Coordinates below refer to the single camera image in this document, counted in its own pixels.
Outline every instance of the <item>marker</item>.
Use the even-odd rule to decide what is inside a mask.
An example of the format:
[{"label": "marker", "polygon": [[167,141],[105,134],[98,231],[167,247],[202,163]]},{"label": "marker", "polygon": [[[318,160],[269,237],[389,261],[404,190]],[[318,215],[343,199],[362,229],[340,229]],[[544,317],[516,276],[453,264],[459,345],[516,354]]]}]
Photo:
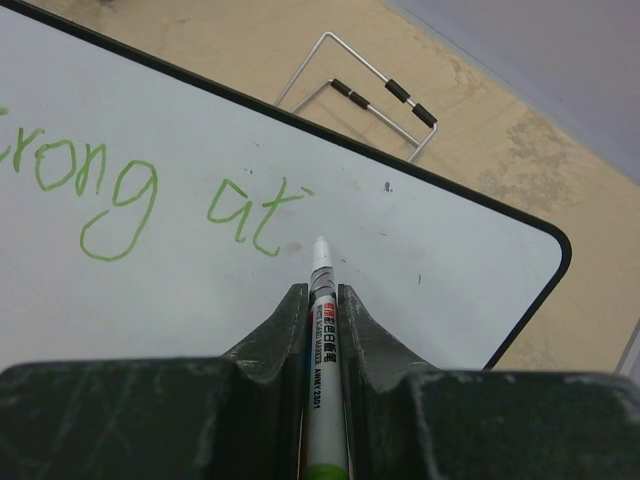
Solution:
[{"label": "marker", "polygon": [[319,237],[313,248],[309,282],[311,361],[302,480],[349,479],[336,296],[329,245]]}]

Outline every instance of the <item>white board surface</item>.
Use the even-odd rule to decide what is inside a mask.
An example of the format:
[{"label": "white board surface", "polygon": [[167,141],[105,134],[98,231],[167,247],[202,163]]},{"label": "white board surface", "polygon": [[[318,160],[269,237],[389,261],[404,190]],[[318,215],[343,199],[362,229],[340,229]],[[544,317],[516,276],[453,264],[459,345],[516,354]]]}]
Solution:
[{"label": "white board surface", "polygon": [[[400,341],[438,367],[482,368],[568,263],[551,226],[3,7],[0,65],[0,370],[221,354],[308,281],[319,235],[338,281]],[[21,129],[23,143],[36,133],[18,152]],[[99,194],[102,151],[85,175],[87,144],[106,150]],[[212,215],[239,213],[214,223],[225,179],[241,193],[228,184]],[[295,199],[269,216],[282,188]]]}]

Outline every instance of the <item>beige floor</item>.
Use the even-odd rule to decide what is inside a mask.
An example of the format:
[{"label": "beige floor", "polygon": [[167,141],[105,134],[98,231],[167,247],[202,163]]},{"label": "beige floor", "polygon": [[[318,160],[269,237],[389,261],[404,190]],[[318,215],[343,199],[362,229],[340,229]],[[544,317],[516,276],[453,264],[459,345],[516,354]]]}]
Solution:
[{"label": "beige floor", "polygon": [[[501,368],[612,370],[640,315],[640,188],[381,0],[33,0],[74,22],[273,102],[308,49],[336,32],[440,120],[418,164],[548,220],[571,239],[568,274]],[[381,83],[331,46],[289,105],[338,76],[410,130]],[[408,145],[335,92],[303,115],[406,156]]]}]

